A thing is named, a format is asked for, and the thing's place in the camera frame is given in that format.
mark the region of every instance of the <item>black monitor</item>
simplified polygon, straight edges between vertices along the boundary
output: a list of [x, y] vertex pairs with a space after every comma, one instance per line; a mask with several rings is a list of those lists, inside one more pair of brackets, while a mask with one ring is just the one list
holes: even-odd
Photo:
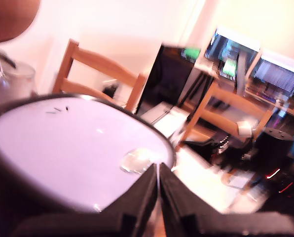
[[162, 45], [145, 85], [136, 114], [165, 102], [176, 105], [200, 49]]
[[253, 39], [225, 28], [217, 28], [205, 57], [218, 65], [221, 76], [235, 80], [239, 54], [245, 55], [244, 73], [246, 74], [259, 50], [259, 43]]
[[266, 56], [261, 56], [251, 77], [254, 81], [265, 83], [266, 90], [273, 87], [285, 95], [290, 95], [294, 90], [294, 69]]

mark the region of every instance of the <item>chair backrest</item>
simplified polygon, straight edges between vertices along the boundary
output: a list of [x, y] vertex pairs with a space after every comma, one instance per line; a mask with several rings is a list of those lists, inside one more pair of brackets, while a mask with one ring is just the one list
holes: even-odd
[[74, 92], [80, 94], [87, 94], [101, 99], [106, 99], [112, 103], [116, 103], [112, 98], [103, 92], [89, 88], [85, 85], [68, 81], [67, 77], [72, 66], [73, 60], [77, 60], [93, 69], [98, 70], [105, 75], [108, 75], [118, 81], [130, 86], [133, 88], [131, 95], [127, 101], [125, 109], [132, 111], [140, 93], [143, 89], [143, 86], [146, 82], [146, 77], [141, 74], [135, 76], [130, 71], [126, 70], [124, 67], [118, 63], [94, 52], [90, 52], [84, 49], [79, 48], [79, 43], [70, 39], [62, 64], [60, 66], [54, 87], [53, 93], [65, 92]]
[[225, 118], [224, 116], [214, 113], [210, 110], [205, 109], [207, 106], [209, 100], [215, 97], [226, 104], [229, 104], [231, 106], [234, 106], [235, 108], [252, 115], [253, 117], [257, 118], [259, 120], [259, 123], [255, 129], [254, 132], [254, 140], [257, 138], [257, 136], [260, 134], [268, 120], [272, 116], [272, 110], [264, 111], [260, 107], [256, 106], [252, 102], [248, 101], [247, 99], [234, 94], [229, 91], [225, 91], [221, 89], [216, 81], [212, 83], [210, 88], [208, 89], [207, 93], [205, 94], [205, 97], [203, 98], [200, 106], [197, 108], [196, 112], [194, 113], [193, 118], [191, 119], [190, 123], [187, 125], [185, 133], [182, 137], [182, 140], [185, 140], [193, 127], [196, 125], [199, 118], [202, 118], [211, 124], [215, 125], [216, 127], [228, 132], [229, 134], [237, 137], [240, 140], [244, 140], [242, 137], [238, 134], [238, 125], [237, 123]]

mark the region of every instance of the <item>black object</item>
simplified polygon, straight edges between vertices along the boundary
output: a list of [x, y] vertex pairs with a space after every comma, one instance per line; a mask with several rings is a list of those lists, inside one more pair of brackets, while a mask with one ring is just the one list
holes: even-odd
[[257, 153], [251, 159], [252, 165], [263, 174], [282, 168], [293, 142], [291, 135], [274, 128], [265, 128], [255, 142]]
[[[79, 97], [77, 94], [52, 94], [46, 96], [39, 96], [35, 98], [19, 100], [12, 103], [0, 106], [0, 116], [14, 108], [33, 103], [36, 101], [62, 98], [62, 97]], [[123, 113], [127, 114], [148, 126], [159, 136], [165, 136], [156, 130], [153, 126], [133, 115], [132, 113], [101, 99], [93, 98], [101, 103], [107, 104]], [[173, 154], [173, 164], [175, 163], [174, 148], [168, 141], [168, 145]], [[130, 216], [130, 220], [125, 224], [132, 225], [132, 217], [136, 219], [135, 229], [133, 233], [139, 236], [145, 227], [151, 210], [153, 209], [156, 200], [156, 171], [155, 167], [150, 168], [152, 171], [146, 171], [143, 176], [135, 183], [123, 196], [117, 199], [102, 213], [109, 212], [118, 215]], [[43, 193], [38, 192], [28, 185], [25, 180], [19, 180], [19, 177], [13, 170], [10, 170], [0, 159], [0, 237], [8, 237], [10, 232], [23, 220], [36, 217], [42, 214], [55, 214], [55, 213], [75, 213], [72, 209], [62, 206], [60, 203], [55, 203], [53, 200], [48, 199]]]
[[105, 95], [108, 95], [109, 97], [113, 98], [117, 88], [118, 84], [112, 84], [110, 86], [105, 87], [102, 92]]
[[205, 142], [183, 141], [183, 144], [189, 146], [209, 163], [211, 162], [213, 150], [218, 145], [213, 139], [208, 139]]
[[294, 217], [275, 212], [222, 215], [160, 165], [162, 212], [168, 237], [294, 236]]
[[278, 211], [294, 216], [294, 164], [267, 180], [270, 197], [260, 211]]
[[137, 115], [161, 102], [176, 105], [194, 66], [194, 60], [181, 56], [184, 49], [161, 45], [139, 101]]

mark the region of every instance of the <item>computer monitor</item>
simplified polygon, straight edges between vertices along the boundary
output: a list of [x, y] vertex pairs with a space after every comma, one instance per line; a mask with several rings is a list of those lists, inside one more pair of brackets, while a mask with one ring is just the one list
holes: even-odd
[[245, 53], [244, 72], [246, 74], [259, 50], [260, 44], [258, 41], [229, 29], [218, 27], [205, 52], [205, 57], [218, 65], [221, 76], [235, 80], [238, 55]]
[[162, 45], [149, 74], [136, 114], [141, 116], [161, 102], [174, 106], [199, 53], [200, 49], [196, 48]]
[[251, 76], [265, 83], [266, 90], [272, 87], [285, 95], [290, 95], [294, 90], [294, 68], [266, 56], [261, 56]]

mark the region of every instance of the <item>black speaker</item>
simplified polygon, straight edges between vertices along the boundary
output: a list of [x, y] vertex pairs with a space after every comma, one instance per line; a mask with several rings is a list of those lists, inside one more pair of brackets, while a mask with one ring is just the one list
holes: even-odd
[[291, 135], [274, 128], [265, 128], [254, 146], [257, 152], [251, 160], [253, 166], [264, 174], [282, 168], [293, 142], [294, 138]]

